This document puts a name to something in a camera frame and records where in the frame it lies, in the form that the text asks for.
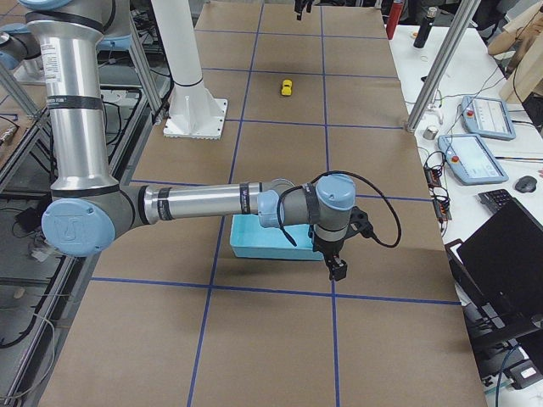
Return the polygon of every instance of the metal post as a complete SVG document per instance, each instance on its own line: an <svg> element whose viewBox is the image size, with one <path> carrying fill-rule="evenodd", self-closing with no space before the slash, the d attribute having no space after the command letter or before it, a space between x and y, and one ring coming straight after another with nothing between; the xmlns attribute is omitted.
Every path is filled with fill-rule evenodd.
<svg viewBox="0 0 543 407"><path fill-rule="evenodd" d="M421 89L421 92L418 94L417 101L406 122L405 128L407 131L413 133L417 129L418 124L423 118L424 111L432 101L432 97L438 88L439 82L445 74L445 70L450 63L472 16L475 14L479 3L481 3L481 0L464 0L460 3L460 8L456 12L455 18L452 20L451 28L447 32L443 44L435 57L428 78L424 82L423 89Z"/></svg>
<svg viewBox="0 0 543 407"><path fill-rule="evenodd" d="M228 103L226 99L214 99L205 87L188 2L151 3L175 83L164 135L221 138Z"/></svg>
<svg viewBox="0 0 543 407"><path fill-rule="evenodd" d="M11 72L9 72L2 64L0 64L0 85L4 87L6 92L15 99L15 102L23 109L25 114L32 119L37 119L40 115L40 109L25 91L25 89L17 82Z"/></svg>
<svg viewBox="0 0 543 407"><path fill-rule="evenodd" d="M134 20L130 16L130 32L132 34L132 44L128 52L132 58L132 62L136 67L137 76L140 82L142 82L143 92L149 101L149 106L153 111L153 115L157 115L160 111L162 100L160 99L159 91L156 87L156 83L151 76L151 68L149 62L143 51L142 44L139 41L139 35L137 34L136 25Z"/></svg>

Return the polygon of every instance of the brown cardboard surface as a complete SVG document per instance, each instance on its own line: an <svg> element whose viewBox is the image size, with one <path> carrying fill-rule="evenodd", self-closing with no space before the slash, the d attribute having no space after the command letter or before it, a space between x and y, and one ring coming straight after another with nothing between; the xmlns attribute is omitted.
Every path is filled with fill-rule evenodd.
<svg viewBox="0 0 543 407"><path fill-rule="evenodd" d="M0 3L0 14L7 14L17 5L17 0L3 0Z"/></svg>
<svg viewBox="0 0 543 407"><path fill-rule="evenodd" d="M260 32L320 36L321 7L313 7L310 13L304 13L302 20L298 21L294 13L294 6L265 4Z"/></svg>
<svg viewBox="0 0 543 407"><path fill-rule="evenodd" d="M328 129L331 170L361 174L389 197L429 198L413 136L403 130L332 127ZM361 182L357 193L375 191Z"/></svg>
<svg viewBox="0 0 543 407"><path fill-rule="evenodd" d="M293 41L290 36L262 34L258 38L254 69L321 74L321 38L300 36Z"/></svg>
<svg viewBox="0 0 543 407"><path fill-rule="evenodd" d="M386 39L326 37L324 64L329 75L398 76Z"/></svg>
<svg viewBox="0 0 543 407"><path fill-rule="evenodd" d="M403 238L395 249L373 240L352 237L341 251L349 265L347 279L336 284L338 293L391 298L457 301L447 258L430 203L392 201L401 220ZM378 237L392 243L396 226L392 214L376 198L359 198ZM217 260L215 283L329 293L327 268L319 261L239 259L230 247L231 220L227 219Z"/></svg>
<svg viewBox="0 0 543 407"><path fill-rule="evenodd" d="M196 31L202 68L248 70L256 34Z"/></svg>
<svg viewBox="0 0 543 407"><path fill-rule="evenodd" d="M337 300L341 405L486 406L460 306Z"/></svg>
<svg viewBox="0 0 543 407"><path fill-rule="evenodd" d="M283 79L293 82L292 96L281 96ZM321 75L285 75L256 72L251 75L246 120L324 124Z"/></svg>
<svg viewBox="0 0 543 407"><path fill-rule="evenodd" d="M129 231L102 253L94 275L208 284L220 223L184 219Z"/></svg>
<svg viewBox="0 0 543 407"><path fill-rule="evenodd" d="M334 405L329 298L214 292L193 406Z"/></svg>
<svg viewBox="0 0 543 407"><path fill-rule="evenodd" d="M220 140L169 138L163 126L151 131L133 179L227 184L239 123L227 122Z"/></svg>
<svg viewBox="0 0 543 407"><path fill-rule="evenodd" d="M407 119L397 79L327 76L326 93L329 125L402 127Z"/></svg>
<svg viewBox="0 0 543 407"><path fill-rule="evenodd" d="M194 288L91 282L40 407L182 404L205 298Z"/></svg>
<svg viewBox="0 0 543 407"><path fill-rule="evenodd" d="M325 36L368 36L386 38L381 10L375 8L323 7Z"/></svg>
<svg viewBox="0 0 543 407"><path fill-rule="evenodd" d="M400 217L402 239L398 248L382 248L371 239L353 237L341 252L350 266L338 293L394 298L457 301L454 282L431 203L392 200ZM392 243L396 226L385 204L359 198L379 239Z"/></svg>
<svg viewBox="0 0 543 407"><path fill-rule="evenodd" d="M204 4L196 30L256 32L260 4L211 2Z"/></svg>
<svg viewBox="0 0 543 407"><path fill-rule="evenodd" d="M311 181L326 171L325 142L322 126L245 123L233 181Z"/></svg>

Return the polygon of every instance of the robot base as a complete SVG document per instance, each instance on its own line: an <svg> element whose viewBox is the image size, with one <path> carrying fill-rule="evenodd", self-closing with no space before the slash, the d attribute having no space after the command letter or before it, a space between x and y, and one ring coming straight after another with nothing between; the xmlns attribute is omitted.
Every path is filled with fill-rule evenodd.
<svg viewBox="0 0 543 407"><path fill-rule="evenodd" d="M221 113L215 116L208 116L204 123L191 123L190 118L184 114L172 114L166 121L164 128L165 137L190 137L218 140L221 138L222 128L227 116L228 101L226 99L212 99Z"/></svg>

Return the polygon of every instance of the black cable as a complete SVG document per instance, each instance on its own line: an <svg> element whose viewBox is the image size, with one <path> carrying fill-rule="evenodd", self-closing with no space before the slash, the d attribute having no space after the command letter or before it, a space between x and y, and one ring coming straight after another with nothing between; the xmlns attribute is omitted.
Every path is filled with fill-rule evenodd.
<svg viewBox="0 0 543 407"><path fill-rule="evenodd" d="M0 208L0 211L3 211L3 210L11 210L11 211L14 211L14 212L23 212L23 209L19 209L19 208L11 208L11 207Z"/></svg>
<svg viewBox="0 0 543 407"><path fill-rule="evenodd" d="M15 123L13 120L8 119L7 117L4 117L4 116L1 116L1 115L0 115L0 119L6 120L7 122L11 123L11 124L14 125L15 127L17 127L17 130L20 128L19 125L18 125L17 123Z"/></svg>
<svg viewBox="0 0 543 407"><path fill-rule="evenodd" d="M500 373L498 373L498 383L495 385L495 407L500 406L500 400L498 398L500 397L501 375L503 375L503 371L506 368L507 360L512 355L512 353L518 349L519 346L520 346L520 343L517 343L515 346L509 349L509 352L507 352L505 358L503 358L503 361L501 362Z"/></svg>
<svg viewBox="0 0 543 407"><path fill-rule="evenodd" d="M11 225L11 234L14 235L14 237L17 237L18 239L24 239L25 237L28 237L30 235L33 235L35 233L37 233L37 231L31 231L30 233L27 233L23 236L19 236L15 233L15 225L17 225L19 222L16 220L13 225Z"/></svg>
<svg viewBox="0 0 543 407"><path fill-rule="evenodd" d="M162 72L159 72L158 70L151 70L149 69L151 72L155 73L156 75L160 75L160 76L165 76L166 78L170 78L171 79L171 73L169 74L163 74Z"/></svg>
<svg viewBox="0 0 543 407"><path fill-rule="evenodd" d="M117 117L119 118L119 129L117 130L116 136L114 138L112 138L111 140L109 140L108 142L106 142L106 146L109 146L110 144L115 142L120 137L120 133L122 131L122 116L120 115L120 106L117 103L104 102L104 104L108 104L110 106L116 107L117 108Z"/></svg>
<svg viewBox="0 0 543 407"><path fill-rule="evenodd" d="M54 169L55 169L55 160L53 158L53 151L54 151L54 137L53 137L53 127L51 127L51 134L48 134L49 136L49 183L53 184L55 181L54 176Z"/></svg>
<svg viewBox="0 0 543 407"><path fill-rule="evenodd" d="M289 195L291 192L298 191L299 189L302 189L301 185L298 185L297 187L292 187L284 191L277 200L277 222L279 223L279 229L283 232L283 235L287 238L287 240L292 244L294 247L298 246L298 243L294 240L292 236L290 236L290 233L288 233L285 230L285 226L283 224L283 218L281 216L281 203L285 199L287 195Z"/></svg>
<svg viewBox="0 0 543 407"><path fill-rule="evenodd" d="M327 172L323 172L322 174L320 174L317 178L315 178L313 181L311 181L312 184L314 184L315 182L319 181L321 178L323 178L324 176L332 176L332 175L344 175L344 176L351 176L353 178L356 178L357 180L359 181L362 181L364 182L366 185L368 185L371 189L373 189L373 191L375 191L377 194L379 194L379 196L381 197L381 199L386 203L386 205L389 207L389 210L390 210L390 213L392 214L392 216L394 217L394 220L396 222L396 228L398 230L398 235L396 237L396 240L394 243L392 244L389 244L389 243L384 243L384 242L381 242L381 240L379 240L379 238L377 237L377 235L375 235L375 233L372 234L372 239L379 245L381 246L384 246L386 248L395 248L396 246L398 246L398 244L400 244L400 240L401 240L401 223L400 223L400 218L398 217L398 214L396 213L394 207L392 206L392 204L389 202L389 200L387 199L387 197L384 195L384 193L379 189L377 188L373 182L369 181L368 179L364 178L363 176L359 176L358 174L355 174L353 172L349 172L349 171L340 171L340 170L333 170L333 171L327 171Z"/></svg>

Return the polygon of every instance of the wire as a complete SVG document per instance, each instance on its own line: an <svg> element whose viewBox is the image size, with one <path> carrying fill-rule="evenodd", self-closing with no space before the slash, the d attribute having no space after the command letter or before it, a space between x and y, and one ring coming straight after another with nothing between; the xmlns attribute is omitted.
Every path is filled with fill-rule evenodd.
<svg viewBox="0 0 543 407"><path fill-rule="evenodd" d="M17 127L17 130L20 128L20 126L17 123L15 123L13 120L8 119L7 117L4 117L4 116L0 115L0 119L6 120L7 122L11 123L15 127Z"/></svg>
<svg viewBox="0 0 543 407"><path fill-rule="evenodd" d="M41 316L41 315L36 314L36 313L33 313L32 315L35 316L36 318L40 318L42 321L44 321L51 328L51 362L49 363L48 368L45 370L42 377L40 377L40 379L37 382L35 382L32 386L28 387L24 392L16 393L13 396L0 396L1 401L18 400L18 399L21 399L23 396L26 396L26 394L29 394L29 393L33 392L34 390L36 390L43 383L43 381L49 376L49 373L53 369L54 361L55 361L55 359L57 357L56 351L55 351L55 342L56 342L56 340L55 340L54 325L50 320L48 320L44 316Z"/></svg>
<svg viewBox="0 0 543 407"><path fill-rule="evenodd" d="M23 209L19 209L19 208L1 208L0 211L3 211L3 210L9 210L9 211L14 211L14 212L23 212Z"/></svg>
<svg viewBox="0 0 543 407"><path fill-rule="evenodd" d="M162 72L159 72L158 70L150 70L151 72L155 73L156 75L165 76L166 78L171 79L171 73L163 74Z"/></svg>
<svg viewBox="0 0 543 407"><path fill-rule="evenodd" d="M37 233L37 231L31 231L30 233L26 233L25 235L19 236L15 233L15 225L19 224L19 221L16 220L13 225L11 225L11 234L14 235L14 237L17 237L18 239L24 239L25 237L28 237L30 235L33 235L34 233Z"/></svg>
<svg viewBox="0 0 543 407"><path fill-rule="evenodd" d="M498 373L498 382L497 382L497 384L495 385L495 407L499 407L499 405L500 405L499 397L500 397L501 375L503 374L503 371L504 371L505 368L506 368L507 360L508 360L509 357L512 355L512 353L513 353L515 350L518 349L519 346L520 346L520 343L517 343L515 346L513 346L511 349L509 349L509 352L507 352L505 358L503 358L503 361L501 362L500 373Z"/></svg>
<svg viewBox="0 0 543 407"><path fill-rule="evenodd" d="M104 104L110 105L110 106L115 106L117 108L117 117L119 118L119 129L117 130L117 134L115 135L114 138L112 138L111 140L106 142L106 145L109 146L110 144L112 144L113 142L115 142L119 138L120 133L122 132L122 116L120 115L120 106L118 104L111 103L111 102L104 102Z"/></svg>
<svg viewBox="0 0 543 407"><path fill-rule="evenodd" d="M287 197L287 195L289 195L291 192L298 191L299 189L302 189L301 185L289 188L286 191L283 191L283 193L279 196L279 199L277 200L277 222L279 223L279 229L283 232L283 235L294 247L297 247L298 243L296 243L294 238L290 236L290 233L285 230L285 226L283 224L283 217L281 216L281 203Z"/></svg>
<svg viewBox="0 0 543 407"><path fill-rule="evenodd" d="M364 178L363 176L359 176L358 174L355 174L353 172L349 172L349 171L339 171L339 170L333 170L333 171L327 171L327 172L323 172L322 174L320 174L317 178L315 178L313 181L311 181L312 184L314 184L315 182L319 181L321 178L323 178L324 176L332 176L332 175L344 175L344 176L351 176L353 178L356 178L357 180L359 181L362 181L364 182L366 185L368 185L373 191L375 191L377 194L379 194L379 196L381 197L381 199L386 203L386 205L389 207L389 210L390 210L390 213L392 214L392 216L394 217L394 220L395 220L395 223L396 223L396 229L398 231L398 234L396 236L396 240L394 243L384 243L382 242L381 240L379 240L379 238L375 235L375 233L372 234L372 239L377 243L379 244L380 246L383 246L383 247L386 247L386 248L395 248L396 246L398 246L398 244L400 244L400 240L401 240L401 223L400 223L400 218L398 217L398 214L396 213L394 207L392 206L392 204L390 203L390 201L387 199L387 197L384 195L384 193L379 189L377 188L373 182L369 181L367 178Z"/></svg>

